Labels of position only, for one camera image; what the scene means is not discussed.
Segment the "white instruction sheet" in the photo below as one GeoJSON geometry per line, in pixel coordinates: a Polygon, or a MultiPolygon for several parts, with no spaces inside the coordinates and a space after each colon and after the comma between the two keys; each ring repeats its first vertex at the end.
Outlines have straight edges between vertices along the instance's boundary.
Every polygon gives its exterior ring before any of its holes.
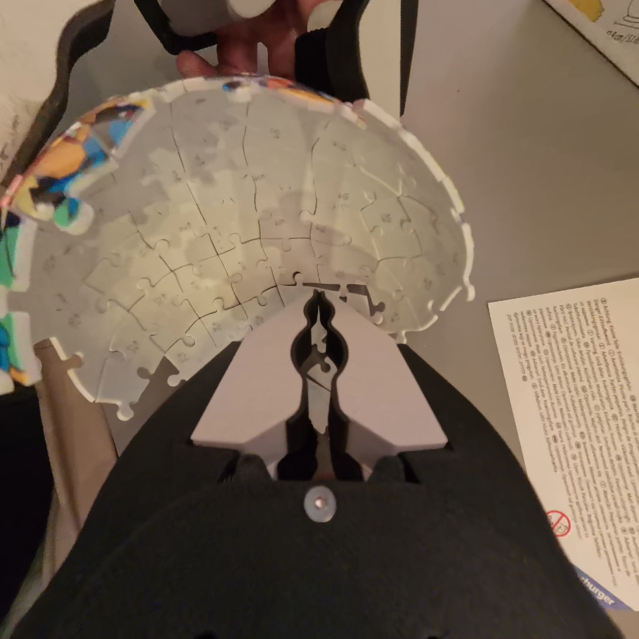
{"type": "Polygon", "coordinates": [[[549,526],[602,607],[638,611],[638,278],[488,308],[549,526]]]}

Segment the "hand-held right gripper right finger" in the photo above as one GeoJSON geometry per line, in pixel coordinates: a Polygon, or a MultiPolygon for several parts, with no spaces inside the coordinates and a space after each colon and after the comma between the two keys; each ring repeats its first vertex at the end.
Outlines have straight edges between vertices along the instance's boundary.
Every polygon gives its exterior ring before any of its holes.
{"type": "Polygon", "coordinates": [[[339,480],[377,462],[440,450],[448,438],[395,341],[338,297],[321,294],[331,381],[328,439],[339,480]]]}

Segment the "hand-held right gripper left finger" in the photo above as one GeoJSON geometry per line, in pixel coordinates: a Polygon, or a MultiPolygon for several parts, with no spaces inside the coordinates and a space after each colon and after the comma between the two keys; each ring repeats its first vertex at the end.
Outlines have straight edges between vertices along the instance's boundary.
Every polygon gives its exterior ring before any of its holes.
{"type": "Polygon", "coordinates": [[[281,480],[309,480],[318,436],[309,417],[304,364],[320,294],[307,291],[243,339],[192,443],[260,457],[281,480]]]}

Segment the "printed puzzle box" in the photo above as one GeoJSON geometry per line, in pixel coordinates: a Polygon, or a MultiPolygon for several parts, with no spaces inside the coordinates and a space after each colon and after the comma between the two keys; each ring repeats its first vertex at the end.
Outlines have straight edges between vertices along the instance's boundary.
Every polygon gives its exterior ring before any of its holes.
{"type": "Polygon", "coordinates": [[[546,1],[546,4],[638,85],[638,1],[546,1]]]}

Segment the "white puzzle piece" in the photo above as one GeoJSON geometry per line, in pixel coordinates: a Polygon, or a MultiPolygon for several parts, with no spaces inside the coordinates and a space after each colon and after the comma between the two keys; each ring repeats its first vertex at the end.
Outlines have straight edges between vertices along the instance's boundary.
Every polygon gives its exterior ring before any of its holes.
{"type": "Polygon", "coordinates": [[[337,367],[327,352],[327,336],[326,329],[318,319],[311,330],[311,355],[305,366],[308,379],[330,392],[337,367]]]}

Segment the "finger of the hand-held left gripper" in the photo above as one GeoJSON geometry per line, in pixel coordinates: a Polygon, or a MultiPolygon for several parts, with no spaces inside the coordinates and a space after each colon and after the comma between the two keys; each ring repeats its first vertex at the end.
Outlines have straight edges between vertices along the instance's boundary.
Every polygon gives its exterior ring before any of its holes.
{"type": "Polygon", "coordinates": [[[295,80],[401,116],[401,2],[320,1],[295,41],[295,80]]]}
{"type": "Polygon", "coordinates": [[[62,119],[71,71],[100,45],[115,1],[1,2],[1,188],[33,161],[62,119]]]}

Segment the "partly built puzzle ball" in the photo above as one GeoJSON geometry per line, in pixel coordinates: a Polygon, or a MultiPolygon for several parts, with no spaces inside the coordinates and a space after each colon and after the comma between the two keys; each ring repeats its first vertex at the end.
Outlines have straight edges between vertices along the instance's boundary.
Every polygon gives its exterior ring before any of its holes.
{"type": "Polygon", "coordinates": [[[1,198],[1,393],[49,340],[133,417],[163,359],[187,381],[304,285],[405,341],[470,283],[451,179],[369,100],[271,76],[187,79],[94,108],[1,198]]]}

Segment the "person's beige trousers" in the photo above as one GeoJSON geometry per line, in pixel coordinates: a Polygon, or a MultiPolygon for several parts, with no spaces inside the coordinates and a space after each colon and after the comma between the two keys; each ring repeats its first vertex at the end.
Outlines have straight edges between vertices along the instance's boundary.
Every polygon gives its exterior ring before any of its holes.
{"type": "Polygon", "coordinates": [[[36,393],[56,492],[79,520],[88,515],[117,460],[113,438],[100,404],[88,401],[68,375],[51,341],[35,347],[42,364],[36,393]]]}

